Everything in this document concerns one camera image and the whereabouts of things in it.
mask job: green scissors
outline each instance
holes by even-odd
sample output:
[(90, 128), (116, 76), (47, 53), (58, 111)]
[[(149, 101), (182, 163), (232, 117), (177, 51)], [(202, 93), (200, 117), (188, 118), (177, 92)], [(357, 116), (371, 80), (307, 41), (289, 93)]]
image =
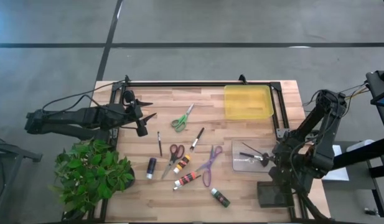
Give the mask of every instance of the green scissors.
[(183, 129), (186, 128), (186, 120), (187, 116), (192, 111), (192, 108), (194, 106), (194, 103), (189, 107), (189, 109), (186, 111), (185, 115), (182, 115), (179, 119), (175, 119), (171, 122), (171, 126), (175, 128), (176, 132), (181, 132)]

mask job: plant pot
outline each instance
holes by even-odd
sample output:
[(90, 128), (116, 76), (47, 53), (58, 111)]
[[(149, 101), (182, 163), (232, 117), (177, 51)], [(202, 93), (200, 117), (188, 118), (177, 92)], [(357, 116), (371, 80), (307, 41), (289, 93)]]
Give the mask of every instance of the plant pot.
[(132, 168), (129, 169), (129, 173), (134, 177), (134, 179), (132, 181), (129, 181), (125, 184), (125, 189), (128, 189), (130, 188), (132, 185), (134, 185), (135, 183), (135, 173), (134, 173), (134, 170)]
[(71, 210), (69, 212), (63, 213), (62, 220), (81, 220), (85, 214), (86, 212)]

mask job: yellow plastic bin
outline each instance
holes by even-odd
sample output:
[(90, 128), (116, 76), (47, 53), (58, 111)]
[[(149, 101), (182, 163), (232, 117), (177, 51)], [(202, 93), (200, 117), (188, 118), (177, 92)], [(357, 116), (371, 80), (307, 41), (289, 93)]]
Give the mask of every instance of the yellow plastic bin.
[(226, 119), (266, 119), (273, 115), (271, 89), (266, 85), (225, 86)]

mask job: gray floor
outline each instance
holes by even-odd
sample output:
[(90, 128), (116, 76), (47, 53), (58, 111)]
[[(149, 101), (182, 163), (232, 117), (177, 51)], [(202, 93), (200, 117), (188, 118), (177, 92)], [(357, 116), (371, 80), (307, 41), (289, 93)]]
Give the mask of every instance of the gray floor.
[[(115, 4), (0, 0), (0, 43), (106, 42)], [(113, 42), (384, 42), (384, 3), (125, 0)], [(62, 206), (47, 185), (54, 180), (54, 157), (75, 139), (29, 135), (23, 130), (25, 115), (50, 100), (91, 89), (102, 53), (100, 48), (0, 49), (0, 137), (44, 154), (39, 164), (24, 161), (6, 223), (59, 220)], [(308, 101), (318, 89), (343, 90), (375, 70), (384, 70), (384, 48), (112, 49), (103, 79), (127, 74), (134, 80), (234, 80), (244, 74), (250, 80), (297, 80), (302, 100)], [(337, 140), (384, 138), (369, 101), (369, 94), (353, 100)], [(370, 194), (326, 189), (332, 217), (384, 222), (362, 214), (363, 207), (374, 206)]]

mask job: red scissors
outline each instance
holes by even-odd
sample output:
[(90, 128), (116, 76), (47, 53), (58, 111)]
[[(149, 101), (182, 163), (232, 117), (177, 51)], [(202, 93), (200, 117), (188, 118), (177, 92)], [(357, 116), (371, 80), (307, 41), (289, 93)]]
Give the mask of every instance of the red scissors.
[(172, 165), (174, 165), (175, 161), (177, 159), (182, 158), (182, 156), (184, 156), (185, 147), (183, 145), (177, 146), (175, 144), (172, 144), (169, 148), (169, 151), (171, 153), (171, 157), (169, 159), (167, 168), (165, 169), (164, 173), (161, 176), (161, 179), (163, 179), (168, 174), (169, 170), (171, 170), (171, 167)]

